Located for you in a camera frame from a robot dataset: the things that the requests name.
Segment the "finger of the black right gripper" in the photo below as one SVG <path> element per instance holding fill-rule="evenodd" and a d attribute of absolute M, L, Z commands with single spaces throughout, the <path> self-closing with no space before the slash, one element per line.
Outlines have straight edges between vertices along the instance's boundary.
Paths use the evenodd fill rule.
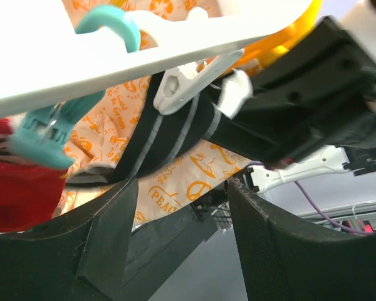
<path fill-rule="evenodd" d="M 210 141 L 267 165 L 324 145 L 376 149 L 376 62 L 331 17 L 251 78 L 253 94 Z"/>

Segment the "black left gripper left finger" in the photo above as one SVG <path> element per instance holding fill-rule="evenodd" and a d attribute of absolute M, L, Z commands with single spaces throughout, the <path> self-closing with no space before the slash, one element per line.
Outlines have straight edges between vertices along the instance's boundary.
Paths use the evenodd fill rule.
<path fill-rule="evenodd" d="M 23 233 L 0 235 L 0 300 L 120 300 L 136 179 Z"/>

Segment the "white clip sock hanger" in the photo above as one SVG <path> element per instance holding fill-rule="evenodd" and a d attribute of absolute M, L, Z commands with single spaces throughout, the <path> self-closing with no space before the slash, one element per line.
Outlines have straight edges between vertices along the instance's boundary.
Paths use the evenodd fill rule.
<path fill-rule="evenodd" d="M 109 29 L 76 34 L 61 1 L 0 1 L 0 119 L 239 50 L 296 21 L 309 1 L 254 1 L 241 14 L 168 21 L 127 16 L 157 46 L 127 53 Z"/>

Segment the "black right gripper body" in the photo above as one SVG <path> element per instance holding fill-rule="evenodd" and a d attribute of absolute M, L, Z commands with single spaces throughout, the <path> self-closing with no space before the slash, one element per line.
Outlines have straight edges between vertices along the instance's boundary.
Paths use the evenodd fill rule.
<path fill-rule="evenodd" d="M 346 169 L 376 169 L 376 71 L 337 71 L 300 84 L 300 158 L 344 147 Z"/>

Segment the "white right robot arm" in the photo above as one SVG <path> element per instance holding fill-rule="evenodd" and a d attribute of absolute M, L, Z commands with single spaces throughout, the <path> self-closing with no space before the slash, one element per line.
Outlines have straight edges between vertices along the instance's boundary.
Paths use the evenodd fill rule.
<path fill-rule="evenodd" d="M 225 119 L 211 142 L 257 162 L 263 193 L 320 174 L 376 171 L 376 62 L 330 17 L 253 77 L 210 92 Z"/>

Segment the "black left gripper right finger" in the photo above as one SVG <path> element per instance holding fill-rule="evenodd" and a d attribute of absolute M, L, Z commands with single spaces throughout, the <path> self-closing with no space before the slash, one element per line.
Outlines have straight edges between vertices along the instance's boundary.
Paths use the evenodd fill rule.
<path fill-rule="evenodd" d="M 227 198 L 249 300 L 376 300 L 376 234 L 313 224 L 236 178 Z"/>

